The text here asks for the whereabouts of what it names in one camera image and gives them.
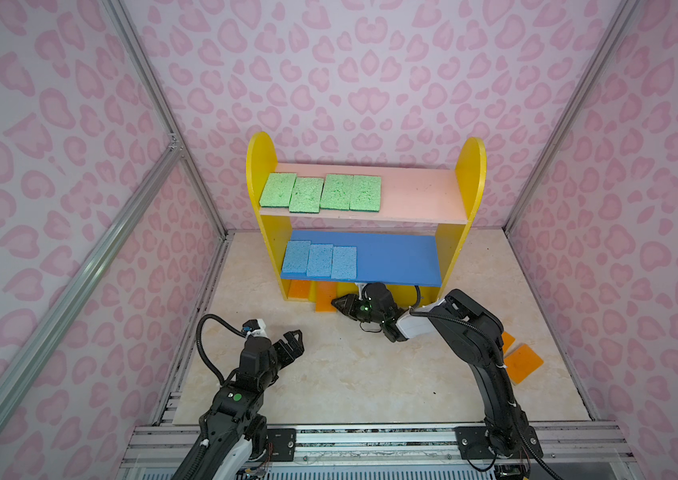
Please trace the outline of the orange sponge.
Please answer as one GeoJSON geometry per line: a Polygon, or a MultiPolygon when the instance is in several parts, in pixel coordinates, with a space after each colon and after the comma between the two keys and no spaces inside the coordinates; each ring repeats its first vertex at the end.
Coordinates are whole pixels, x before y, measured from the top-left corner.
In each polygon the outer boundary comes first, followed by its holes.
{"type": "Polygon", "coordinates": [[[309,301],[312,282],[309,280],[291,280],[287,299],[292,301],[309,301]]]}
{"type": "Polygon", "coordinates": [[[516,339],[508,332],[503,332],[501,335],[501,339],[502,339],[502,352],[504,355],[506,355],[509,352],[510,348],[515,343],[516,339]]]}
{"type": "Polygon", "coordinates": [[[336,311],[332,302],[337,298],[338,286],[336,282],[317,282],[315,311],[317,313],[332,313],[336,311]]]}
{"type": "Polygon", "coordinates": [[[519,344],[504,358],[507,375],[514,385],[519,385],[537,371],[544,360],[527,344],[519,344]]]}

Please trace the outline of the blue sponge front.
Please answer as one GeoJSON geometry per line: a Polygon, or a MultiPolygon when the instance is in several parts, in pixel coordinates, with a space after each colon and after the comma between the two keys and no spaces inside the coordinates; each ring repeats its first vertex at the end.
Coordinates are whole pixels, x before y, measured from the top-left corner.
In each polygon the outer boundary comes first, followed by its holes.
{"type": "Polygon", "coordinates": [[[356,247],[335,246],[333,248],[331,278],[341,281],[354,281],[357,278],[356,247]]]}

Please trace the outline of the blue sponge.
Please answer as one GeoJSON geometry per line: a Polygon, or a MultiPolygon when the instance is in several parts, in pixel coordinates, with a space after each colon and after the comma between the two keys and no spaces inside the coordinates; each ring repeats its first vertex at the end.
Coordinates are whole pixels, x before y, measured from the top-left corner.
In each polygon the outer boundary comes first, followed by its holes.
{"type": "Polygon", "coordinates": [[[341,281],[354,281],[357,278],[356,247],[335,246],[333,248],[331,278],[341,281]]]}
{"type": "Polygon", "coordinates": [[[311,242],[305,240],[290,240],[281,268],[283,274],[305,275],[309,262],[311,242]]]}
{"type": "Polygon", "coordinates": [[[308,278],[330,278],[332,273],[334,246],[313,243],[310,245],[306,276],[308,278]]]}

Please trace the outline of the green sponge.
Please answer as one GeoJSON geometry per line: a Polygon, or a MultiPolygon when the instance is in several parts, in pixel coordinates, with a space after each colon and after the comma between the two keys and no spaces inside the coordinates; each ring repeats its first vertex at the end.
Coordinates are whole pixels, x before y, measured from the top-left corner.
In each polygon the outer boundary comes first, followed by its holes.
{"type": "Polygon", "coordinates": [[[382,178],[355,175],[350,196],[350,210],[378,212],[381,208],[382,178]]]}
{"type": "Polygon", "coordinates": [[[327,174],[320,199],[320,209],[348,211],[353,179],[352,175],[327,174]]]}
{"type": "Polygon", "coordinates": [[[317,214],[324,186],[323,178],[297,177],[288,206],[290,213],[317,214]]]}
{"type": "Polygon", "coordinates": [[[271,173],[260,196],[259,205],[262,208],[288,207],[296,179],[295,173],[271,173]]]}

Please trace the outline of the green sponge bottom front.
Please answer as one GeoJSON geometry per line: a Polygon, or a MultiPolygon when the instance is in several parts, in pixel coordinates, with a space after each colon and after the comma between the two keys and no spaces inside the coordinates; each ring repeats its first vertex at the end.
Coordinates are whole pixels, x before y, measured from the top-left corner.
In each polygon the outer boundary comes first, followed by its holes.
{"type": "Polygon", "coordinates": [[[297,177],[288,206],[290,213],[317,214],[324,186],[323,178],[297,177]]]}

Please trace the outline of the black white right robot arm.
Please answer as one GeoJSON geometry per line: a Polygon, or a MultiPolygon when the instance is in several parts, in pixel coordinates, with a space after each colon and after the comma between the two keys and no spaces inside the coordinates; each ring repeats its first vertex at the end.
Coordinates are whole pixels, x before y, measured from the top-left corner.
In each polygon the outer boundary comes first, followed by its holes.
{"type": "Polygon", "coordinates": [[[513,391],[504,361],[504,327],[485,307],[459,289],[423,305],[421,291],[415,303],[403,308],[383,283],[364,285],[357,294],[331,301],[345,317],[372,325],[374,333],[400,343],[437,333],[472,372],[483,402],[481,427],[455,429],[464,460],[540,460],[543,451],[513,391]]]}

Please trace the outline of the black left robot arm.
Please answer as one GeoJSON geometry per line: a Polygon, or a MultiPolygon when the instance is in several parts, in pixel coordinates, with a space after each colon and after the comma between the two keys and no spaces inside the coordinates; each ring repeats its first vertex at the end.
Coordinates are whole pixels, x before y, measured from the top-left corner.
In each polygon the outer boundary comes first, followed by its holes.
{"type": "Polygon", "coordinates": [[[213,364],[197,327],[195,343],[203,363],[221,381],[209,409],[199,417],[199,435],[174,473],[175,479],[234,479],[243,465],[269,452],[267,419],[260,413],[265,391],[279,372],[304,353],[300,330],[272,342],[262,327],[236,332],[245,339],[239,365],[228,376],[213,364]]]}

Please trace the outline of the yellow shelf with coloured boards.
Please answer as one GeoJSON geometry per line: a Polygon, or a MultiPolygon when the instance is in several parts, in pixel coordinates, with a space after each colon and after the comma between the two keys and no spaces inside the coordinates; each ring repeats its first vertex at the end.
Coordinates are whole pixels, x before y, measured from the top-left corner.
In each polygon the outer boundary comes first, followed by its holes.
{"type": "Polygon", "coordinates": [[[445,294],[487,177],[482,140],[466,140],[451,170],[282,164],[273,140],[250,140],[246,182],[285,299],[380,282],[396,298],[445,294]]]}

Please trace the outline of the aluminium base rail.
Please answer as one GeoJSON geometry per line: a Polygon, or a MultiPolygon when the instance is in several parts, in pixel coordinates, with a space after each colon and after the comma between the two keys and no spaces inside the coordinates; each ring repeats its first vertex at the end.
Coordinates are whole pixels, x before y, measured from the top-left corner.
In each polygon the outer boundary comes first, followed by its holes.
{"type": "Polygon", "coordinates": [[[241,479],[640,479],[613,422],[543,421],[527,451],[508,457],[481,443],[477,423],[272,425],[268,447],[241,479]]]}

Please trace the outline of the left aluminium frame bars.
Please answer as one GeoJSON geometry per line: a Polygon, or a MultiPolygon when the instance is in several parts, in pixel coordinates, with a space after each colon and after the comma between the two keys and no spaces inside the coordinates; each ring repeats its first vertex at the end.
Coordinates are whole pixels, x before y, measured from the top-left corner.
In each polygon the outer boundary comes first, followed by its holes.
{"type": "Polygon", "coordinates": [[[221,225],[124,1],[0,1],[0,439],[44,438],[21,403],[67,406],[62,337],[154,202],[178,178],[221,225]]]}

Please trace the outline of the right aluminium frame bar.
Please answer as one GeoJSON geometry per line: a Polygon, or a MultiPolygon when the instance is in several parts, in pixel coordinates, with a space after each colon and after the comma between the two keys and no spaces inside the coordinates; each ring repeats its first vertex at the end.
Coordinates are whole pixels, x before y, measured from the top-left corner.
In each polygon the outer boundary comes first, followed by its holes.
{"type": "Polygon", "coordinates": [[[608,64],[616,55],[625,36],[630,32],[637,18],[639,18],[643,4],[644,1],[639,0],[623,0],[618,3],[614,15],[605,28],[604,34],[584,68],[580,79],[575,84],[571,98],[563,108],[558,122],[552,129],[550,138],[542,149],[539,159],[531,170],[517,202],[502,227],[506,236],[509,236],[518,227],[523,213],[531,203],[534,192],[555,160],[563,140],[574,126],[588,97],[605,72],[608,64]]]}

